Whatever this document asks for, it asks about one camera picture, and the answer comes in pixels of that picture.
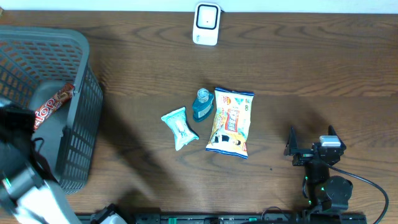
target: wooden table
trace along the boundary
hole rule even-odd
[[[75,29],[91,45],[105,100],[88,184],[67,197],[76,212],[306,207],[304,169],[283,156],[289,126],[310,147],[332,124],[348,147],[336,167],[382,186],[383,223],[398,222],[398,16],[224,13],[215,47],[192,42],[193,13],[6,11],[0,23]],[[191,105],[216,86],[256,94],[248,160],[205,151],[213,115],[195,123]],[[176,152],[160,117],[181,106],[200,140]],[[372,223],[382,194],[349,180],[349,210]]]

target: white and blue snack bag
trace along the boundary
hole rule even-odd
[[[166,122],[169,128],[173,131],[175,150],[177,151],[192,140],[199,139],[199,137],[188,128],[185,107],[166,114],[162,117],[162,121]]]
[[[248,139],[253,92],[215,90],[217,111],[207,151],[248,158]]]

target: bottle of blue liquid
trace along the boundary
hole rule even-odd
[[[193,120],[196,122],[203,121],[213,111],[214,95],[209,93],[205,88],[198,91],[198,98],[193,102]]]

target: brown candy wrapper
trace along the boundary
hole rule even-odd
[[[72,84],[65,84],[60,91],[36,110],[35,130],[39,128],[39,126],[49,118],[52,113],[56,112],[64,103],[72,98],[73,89],[74,87]]]

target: white doorbell button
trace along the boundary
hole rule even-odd
[[[221,9],[217,4],[199,3],[193,21],[193,42],[196,44],[216,45],[220,26]]]

